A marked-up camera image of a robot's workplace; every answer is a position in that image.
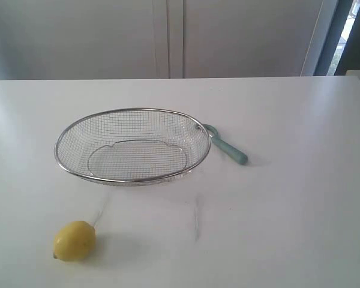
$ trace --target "teal handle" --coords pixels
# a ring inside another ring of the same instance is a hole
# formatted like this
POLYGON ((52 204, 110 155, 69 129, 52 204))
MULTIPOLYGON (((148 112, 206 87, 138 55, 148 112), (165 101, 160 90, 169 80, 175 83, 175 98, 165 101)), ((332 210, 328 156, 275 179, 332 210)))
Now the teal handle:
POLYGON ((229 145, 227 142, 221 140, 219 137, 212 137, 212 143, 224 151, 230 158, 240 165, 244 165, 248 161, 248 157, 235 147, 229 145))

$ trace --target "white table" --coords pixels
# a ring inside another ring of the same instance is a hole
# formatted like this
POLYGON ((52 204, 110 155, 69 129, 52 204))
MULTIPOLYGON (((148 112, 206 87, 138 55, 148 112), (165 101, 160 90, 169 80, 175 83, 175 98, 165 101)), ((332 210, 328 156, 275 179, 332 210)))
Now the white table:
POLYGON ((360 81, 0 82, 0 287, 360 287, 360 81), (55 163, 68 124, 138 106, 216 126, 250 164, 212 146, 182 179, 120 188, 55 163), (54 234, 107 196, 93 255, 53 259, 54 234))

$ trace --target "yellow lemon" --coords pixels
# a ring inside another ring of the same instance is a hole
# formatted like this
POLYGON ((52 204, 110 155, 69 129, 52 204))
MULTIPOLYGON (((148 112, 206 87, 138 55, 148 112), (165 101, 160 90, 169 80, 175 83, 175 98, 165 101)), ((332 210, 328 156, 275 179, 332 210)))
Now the yellow lemon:
POLYGON ((95 243, 95 229, 85 221, 73 221, 57 233, 53 256, 63 261, 80 260, 88 255, 95 243))

